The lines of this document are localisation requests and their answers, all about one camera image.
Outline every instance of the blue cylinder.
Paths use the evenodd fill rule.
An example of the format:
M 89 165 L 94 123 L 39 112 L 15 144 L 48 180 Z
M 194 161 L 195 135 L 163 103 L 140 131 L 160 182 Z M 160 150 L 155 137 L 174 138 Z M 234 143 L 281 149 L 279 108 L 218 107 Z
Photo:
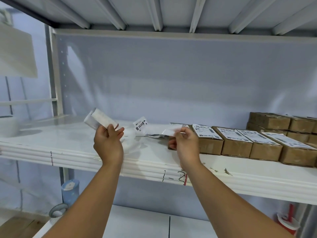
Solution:
M 68 204 L 68 206 L 74 204 L 79 196 L 79 180 L 67 180 L 61 186 L 61 194 L 64 203 Z

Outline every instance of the white wall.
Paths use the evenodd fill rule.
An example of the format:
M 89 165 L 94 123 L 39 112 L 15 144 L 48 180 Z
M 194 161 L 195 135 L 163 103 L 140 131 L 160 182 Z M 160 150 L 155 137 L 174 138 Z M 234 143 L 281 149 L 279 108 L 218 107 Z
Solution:
M 245 128 L 250 111 L 317 116 L 317 45 L 59 38 L 65 112 Z M 80 189 L 93 172 L 75 171 Z M 288 202 L 242 196 L 266 215 Z M 114 203 L 207 219 L 194 190 L 120 177 Z
M 8 77 L 12 100 L 50 98 L 50 79 L 46 51 L 44 24 L 23 14 L 13 14 L 14 28 L 32 35 L 35 61 L 39 78 Z M 0 101 L 8 101 L 5 78 L 0 76 Z M 29 121 L 52 117 L 51 103 L 15 105 L 13 115 L 19 121 Z M 9 106 L 0 107 L 0 116 L 10 115 Z M 25 192 L 22 194 L 22 209 L 26 212 L 48 214 L 50 209 L 61 203 L 61 184 L 58 167 L 18 161 L 21 184 L 38 193 L 37 199 Z M 1 158 L 0 174 L 18 180 L 16 162 Z M 20 209 L 20 191 L 0 181 L 0 207 Z

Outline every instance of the horizontal metal bar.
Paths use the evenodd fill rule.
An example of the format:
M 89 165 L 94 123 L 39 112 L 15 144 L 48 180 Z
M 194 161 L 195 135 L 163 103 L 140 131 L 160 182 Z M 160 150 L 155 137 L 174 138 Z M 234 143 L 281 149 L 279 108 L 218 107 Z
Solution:
M 56 98 L 49 98 L 49 99 L 2 101 L 2 102 L 0 102 L 0 106 L 19 105 L 19 104 L 26 104 L 26 103 L 43 103 L 43 102 L 53 102 L 53 101 L 57 101 L 57 99 Z
M 306 43 L 316 44 L 316 37 L 291 36 L 260 36 L 236 34 L 205 34 L 205 33 L 170 33 L 170 32 L 144 32 L 144 31 L 113 31 L 113 30 L 87 30 L 87 29 L 54 29 L 57 35 L 67 36 L 94 36 L 94 37 L 125 37 L 149 38 L 170 40 L 215 40 L 215 41 L 247 41 L 263 43 Z
M 43 23 L 45 23 L 45 24 L 47 24 L 49 26 L 51 26 L 51 27 L 57 28 L 59 26 L 58 23 L 56 23 L 56 22 L 54 22 L 52 20 L 49 20 L 48 18 L 46 18 L 46 17 L 34 12 L 33 10 L 23 6 L 22 4 L 14 1 L 14 0 L 0 0 L 0 1 L 2 1 L 5 4 L 8 4 L 9 6 L 15 8 L 15 9 L 21 11 L 21 12 L 24 12 L 25 14 L 27 14 L 27 15 L 29 15 L 29 16 L 31 16 L 31 17 L 33 17 L 33 18 L 35 18 L 35 19 L 37 19 L 37 20 L 39 20 L 39 21 L 41 21 L 41 22 L 43 22 Z

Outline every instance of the shelf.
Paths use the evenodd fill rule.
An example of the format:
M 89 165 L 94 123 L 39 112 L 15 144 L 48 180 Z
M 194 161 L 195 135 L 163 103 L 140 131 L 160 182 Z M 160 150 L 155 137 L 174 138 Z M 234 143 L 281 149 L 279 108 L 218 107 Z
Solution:
M 93 149 L 94 130 L 82 120 L 64 116 L 26 124 L 19 136 L 0 138 L 0 157 L 96 172 L 101 161 Z M 125 154 L 121 176 L 184 185 L 177 153 L 167 149 L 167 139 L 137 139 L 141 148 Z M 200 155 L 200 159 L 239 194 L 317 205 L 316 168 L 228 156 Z
M 58 220 L 59 218 L 49 220 L 33 238 L 41 238 Z M 116 205 L 111 208 L 103 237 L 217 238 L 212 225 L 208 221 Z

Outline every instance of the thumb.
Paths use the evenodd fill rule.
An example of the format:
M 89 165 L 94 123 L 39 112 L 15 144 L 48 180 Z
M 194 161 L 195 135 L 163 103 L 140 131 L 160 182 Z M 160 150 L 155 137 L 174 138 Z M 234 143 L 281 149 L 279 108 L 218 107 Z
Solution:
M 117 133 L 116 131 L 114 130 L 114 127 L 112 124 L 109 124 L 108 126 L 108 133 L 109 133 L 109 137 L 112 137 L 112 136 L 117 136 Z
M 178 142 L 178 141 L 181 141 L 181 140 L 184 140 L 184 137 L 183 137 L 182 133 L 179 132 L 179 131 L 176 131 L 176 132 L 175 132 L 175 138 L 176 138 L 176 141 L 177 141 L 177 142 Z

